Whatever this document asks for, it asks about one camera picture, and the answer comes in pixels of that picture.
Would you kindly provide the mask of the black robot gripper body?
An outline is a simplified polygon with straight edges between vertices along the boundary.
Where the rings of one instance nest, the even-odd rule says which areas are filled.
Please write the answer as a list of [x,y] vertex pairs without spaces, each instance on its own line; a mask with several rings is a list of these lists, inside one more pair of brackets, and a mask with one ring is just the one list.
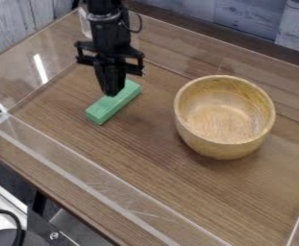
[[94,65],[100,60],[120,62],[126,72],[132,75],[144,75],[144,53],[131,46],[131,34],[139,33],[130,28],[128,11],[116,11],[107,14],[90,13],[86,16],[90,22],[92,41],[78,41],[76,61]]

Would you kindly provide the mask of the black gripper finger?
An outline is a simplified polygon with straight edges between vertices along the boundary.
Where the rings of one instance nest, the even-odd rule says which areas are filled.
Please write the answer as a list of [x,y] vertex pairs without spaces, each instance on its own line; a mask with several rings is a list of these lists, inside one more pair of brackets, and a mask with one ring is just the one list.
[[124,59],[115,59],[108,64],[108,86],[107,95],[116,96],[124,88],[126,70],[124,70]]
[[106,64],[102,63],[100,61],[95,60],[94,61],[94,69],[95,69],[95,75],[99,81],[99,85],[102,88],[102,91],[104,94],[108,94],[110,92],[110,85],[108,85],[108,77],[107,77],[107,69],[106,69]]

